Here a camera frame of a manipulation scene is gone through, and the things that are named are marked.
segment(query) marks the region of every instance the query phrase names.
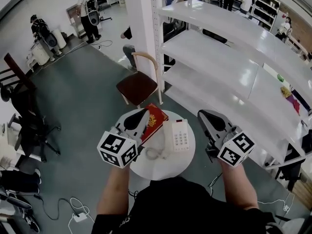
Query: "yellow object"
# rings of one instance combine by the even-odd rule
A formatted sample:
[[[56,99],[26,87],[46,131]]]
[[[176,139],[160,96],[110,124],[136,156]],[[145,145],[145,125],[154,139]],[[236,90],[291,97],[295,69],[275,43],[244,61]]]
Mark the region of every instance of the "yellow object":
[[[292,95],[291,92],[284,86],[281,87],[281,92],[285,98],[288,98],[289,96]]]

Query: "white pillar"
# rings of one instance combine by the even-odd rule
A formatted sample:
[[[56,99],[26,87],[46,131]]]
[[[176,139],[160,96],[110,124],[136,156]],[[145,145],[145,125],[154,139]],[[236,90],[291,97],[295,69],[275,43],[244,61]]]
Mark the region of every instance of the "white pillar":
[[[126,7],[136,51],[146,52],[156,59],[152,1],[126,0]],[[143,57],[137,57],[137,60],[137,69],[156,80],[152,62]]]

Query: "green object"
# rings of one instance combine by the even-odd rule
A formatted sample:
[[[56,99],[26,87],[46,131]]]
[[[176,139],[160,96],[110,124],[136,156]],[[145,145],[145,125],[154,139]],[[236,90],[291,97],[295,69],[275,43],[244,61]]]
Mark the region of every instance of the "green object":
[[[284,78],[283,78],[283,77],[281,77],[281,75],[280,75],[280,74],[278,74],[278,75],[277,75],[277,79],[278,79],[280,82],[283,82],[283,81],[284,81]]]

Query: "black and white marker cube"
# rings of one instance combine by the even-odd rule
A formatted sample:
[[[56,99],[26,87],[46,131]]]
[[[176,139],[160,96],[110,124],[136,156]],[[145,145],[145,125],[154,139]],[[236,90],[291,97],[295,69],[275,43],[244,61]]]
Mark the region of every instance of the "black and white marker cube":
[[[137,142],[133,139],[105,131],[97,150],[103,161],[124,168],[137,155]]]
[[[248,157],[254,147],[253,139],[243,131],[223,144],[218,158],[236,167]]]

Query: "brown chair seat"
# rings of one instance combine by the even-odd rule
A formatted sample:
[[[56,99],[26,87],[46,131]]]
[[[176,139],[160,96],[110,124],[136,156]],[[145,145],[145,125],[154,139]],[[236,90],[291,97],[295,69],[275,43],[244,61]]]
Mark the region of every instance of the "brown chair seat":
[[[123,79],[116,87],[133,105],[138,106],[156,90],[157,83],[138,71]]]

